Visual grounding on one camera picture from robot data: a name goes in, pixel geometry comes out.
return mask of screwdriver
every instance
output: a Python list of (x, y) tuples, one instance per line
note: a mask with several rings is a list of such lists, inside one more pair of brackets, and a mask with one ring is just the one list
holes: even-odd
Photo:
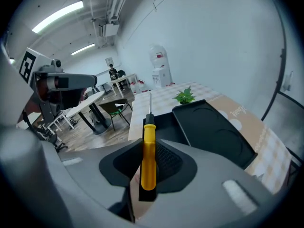
[(153, 190), (156, 186), (155, 161), (155, 129), (154, 115), (151, 111), (151, 93), (149, 95), (149, 113), (146, 115), (143, 137), (143, 159), (141, 185), (145, 190)]

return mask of air conditioner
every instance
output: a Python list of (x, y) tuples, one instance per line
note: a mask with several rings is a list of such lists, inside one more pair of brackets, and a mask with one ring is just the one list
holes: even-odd
[(117, 34), (119, 24), (105, 24), (98, 26), (98, 33), (100, 37), (114, 36)]

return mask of ceiling light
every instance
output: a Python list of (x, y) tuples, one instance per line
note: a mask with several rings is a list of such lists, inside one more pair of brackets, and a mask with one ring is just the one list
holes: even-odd
[(71, 4), (70, 6), (67, 6), (59, 11), (57, 11), (56, 13), (53, 13), (52, 15), (48, 16), (45, 20), (43, 20), (41, 23), (39, 23), (35, 28), (33, 28), (33, 31), (35, 33), (40, 32), (43, 28), (45, 28), (46, 26), (48, 26), (50, 23), (52, 23), (53, 21), (55, 21), (56, 19), (70, 13), (73, 12), (77, 9), (83, 8), (83, 2), (79, 1), (77, 3)]
[(95, 44), (88, 45), (88, 46), (86, 46), (84, 48), (79, 49), (78, 51), (73, 52), (72, 55), (75, 55), (76, 53), (81, 52), (81, 51), (83, 51), (85, 49), (91, 48), (93, 46), (95, 46)]

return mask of person in black clothing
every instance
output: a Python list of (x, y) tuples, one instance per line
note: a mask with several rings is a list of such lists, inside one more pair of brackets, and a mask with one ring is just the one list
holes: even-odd
[[(115, 68), (113, 68), (113, 64), (110, 64), (109, 66), (110, 66), (109, 74), (110, 74), (111, 81), (112, 81), (112, 80), (118, 79), (118, 72), (117, 72), (117, 70), (116, 70)], [(125, 89), (124, 89), (122, 83), (119, 82), (118, 84), (119, 84), (120, 89), (121, 89), (122, 91), (125, 91)]]

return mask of potted plant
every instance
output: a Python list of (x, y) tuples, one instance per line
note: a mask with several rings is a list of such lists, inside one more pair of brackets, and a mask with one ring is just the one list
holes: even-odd
[(195, 99), (194, 96), (192, 96), (193, 93), (191, 93), (191, 86), (189, 88), (185, 89), (184, 92), (180, 91), (179, 94), (176, 94), (176, 97), (173, 99), (176, 99), (180, 104), (187, 104), (190, 103)]

